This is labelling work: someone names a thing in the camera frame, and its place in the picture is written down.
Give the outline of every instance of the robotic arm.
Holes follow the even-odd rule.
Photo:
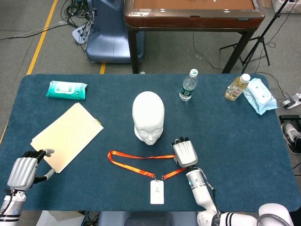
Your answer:
[[[193,196],[199,206],[206,210],[198,212],[197,222],[199,226],[293,226],[292,219],[287,209],[279,204],[269,203],[259,208],[259,218],[238,213],[221,214],[209,194],[207,185],[215,196],[215,189],[207,182],[202,169],[196,167],[197,154],[191,141],[186,137],[180,137],[172,143],[175,161],[187,170],[186,177],[191,187]]]
[[[36,177],[39,162],[44,156],[50,157],[53,152],[53,149],[26,152],[15,161],[7,183],[10,189],[5,190],[7,195],[0,210],[0,226],[17,226],[26,201],[25,192],[33,184],[48,180],[55,172],[51,169],[47,174]]]

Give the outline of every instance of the bottle label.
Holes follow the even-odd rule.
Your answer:
[[[187,90],[182,86],[181,93],[182,93],[183,96],[190,97],[190,96],[193,94],[193,90],[192,90],[192,91],[187,91]]]
[[[233,83],[228,87],[227,93],[233,97],[238,97],[244,90],[236,87]]]

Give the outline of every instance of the table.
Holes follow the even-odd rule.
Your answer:
[[[138,31],[238,32],[238,45],[222,73],[230,73],[265,17],[261,0],[125,0],[133,73],[139,73]]]
[[[260,116],[244,97],[235,102],[225,99],[225,89],[236,76],[200,74],[188,102],[178,97],[183,74],[26,76],[0,145],[0,189],[6,188],[16,158],[32,150],[31,139],[78,102],[45,97],[49,82],[74,81],[88,84],[87,99],[80,103],[104,130],[60,174],[26,193],[26,210],[202,210],[184,173],[164,182],[164,205],[150,205],[151,178],[120,168],[107,158],[110,150],[139,156],[172,154],[170,144],[180,136],[191,139],[198,166],[216,189],[220,210],[257,211],[269,202],[296,210],[301,206],[300,193],[276,113],[272,110]],[[254,76],[267,84],[263,76]],[[164,131],[153,146],[135,136],[132,120],[132,103],[146,90],[157,93],[165,105]],[[159,176],[178,169],[172,159],[114,159]],[[41,161],[37,174],[49,169]]]

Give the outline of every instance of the id card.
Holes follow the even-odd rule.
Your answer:
[[[152,180],[150,182],[150,203],[164,204],[164,183],[163,180]]]

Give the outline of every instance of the shoe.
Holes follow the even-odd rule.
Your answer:
[[[296,147],[298,139],[301,140],[301,133],[289,122],[285,122],[281,125],[283,137],[287,142],[288,147],[294,154],[301,154],[301,149]]]

